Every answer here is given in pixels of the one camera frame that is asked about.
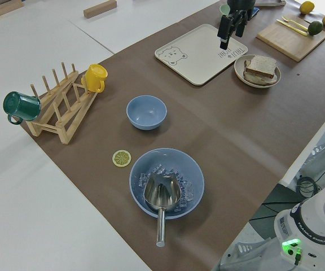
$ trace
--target large blue bowl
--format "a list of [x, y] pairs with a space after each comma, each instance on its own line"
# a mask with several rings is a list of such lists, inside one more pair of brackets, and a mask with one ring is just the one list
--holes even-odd
[[182, 151], [173, 148], [157, 148], [142, 155], [133, 165], [130, 172], [130, 191], [137, 205], [147, 214], [157, 217], [157, 213], [152, 211], [144, 199], [144, 187], [141, 187], [140, 175], [149, 174], [154, 169], [161, 167], [167, 171], [174, 169], [178, 176], [191, 184], [194, 193], [192, 200], [185, 201], [186, 206], [180, 211], [170, 211], [166, 213], [166, 219], [182, 217], [190, 213], [200, 202], [204, 193], [204, 176], [196, 161]]
[[150, 95], [135, 97], [126, 107], [130, 122], [141, 130], [152, 130], [160, 126], [167, 112], [164, 102]]

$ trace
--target mug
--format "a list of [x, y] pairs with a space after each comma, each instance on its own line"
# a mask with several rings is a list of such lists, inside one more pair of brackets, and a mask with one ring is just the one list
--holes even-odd
[[[85, 73], [87, 89], [92, 92], [103, 92], [106, 77], [107, 71], [104, 67], [99, 64], [90, 65]], [[81, 79], [81, 83], [85, 86], [84, 78]]]
[[3, 109], [8, 114], [8, 121], [12, 124], [21, 124], [23, 120], [32, 121], [41, 112], [41, 102], [37, 97], [28, 96], [18, 92], [10, 92], [3, 101]]

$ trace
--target metal ice scoop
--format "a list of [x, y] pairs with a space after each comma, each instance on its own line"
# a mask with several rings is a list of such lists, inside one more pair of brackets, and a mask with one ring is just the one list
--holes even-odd
[[163, 176], [151, 173], [145, 187], [144, 197], [147, 205], [153, 211], [158, 212], [156, 245], [164, 247], [165, 212], [173, 210], [181, 198], [181, 190], [175, 174]]

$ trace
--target wooden mug rack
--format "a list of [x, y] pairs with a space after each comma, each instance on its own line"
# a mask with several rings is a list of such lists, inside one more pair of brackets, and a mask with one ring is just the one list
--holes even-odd
[[[68, 144], [80, 125], [82, 119], [85, 117], [91, 104], [97, 96], [97, 92], [88, 91], [86, 86], [74, 83], [78, 77], [78, 71], [75, 70], [74, 64], [72, 64], [72, 72], [67, 74], [64, 63], [61, 63], [65, 78], [61, 81], [58, 80], [57, 74], [54, 69], [52, 73], [55, 77], [56, 86], [53, 89], [49, 88], [45, 76], [42, 76], [45, 83], [47, 93], [40, 98], [41, 101], [41, 113], [37, 119], [33, 121], [26, 121], [31, 133], [38, 137], [43, 130], [58, 134], [62, 144]], [[73, 104], [70, 104], [67, 99], [67, 93], [73, 86], [74, 98], [76, 99]], [[36, 97], [39, 97], [34, 85], [31, 84], [31, 89]], [[84, 93], [79, 94], [79, 89], [83, 89]], [[67, 111], [61, 114], [59, 106], [64, 101]], [[57, 117], [55, 124], [49, 124], [53, 116]]]

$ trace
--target brown table surface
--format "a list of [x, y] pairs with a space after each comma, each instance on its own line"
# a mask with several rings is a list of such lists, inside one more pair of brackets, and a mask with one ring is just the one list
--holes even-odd
[[[270, 89], [244, 84], [233, 65], [193, 86], [154, 57], [157, 48], [202, 24], [218, 28], [223, 3], [101, 62], [109, 74], [105, 91], [69, 145], [48, 132], [33, 137], [154, 271], [211, 270], [325, 121], [325, 41], [297, 63], [255, 37], [283, 13], [298, 13], [298, 4], [290, 1], [262, 8], [237, 38], [249, 54], [278, 61], [282, 79]], [[166, 120], [152, 131], [136, 129], [126, 117], [127, 103], [145, 94], [168, 108]], [[164, 248], [155, 246], [156, 219], [136, 205], [129, 190], [132, 165], [160, 147], [189, 154], [205, 178], [197, 208], [166, 222]], [[132, 155], [125, 168], [111, 161], [120, 149]]]

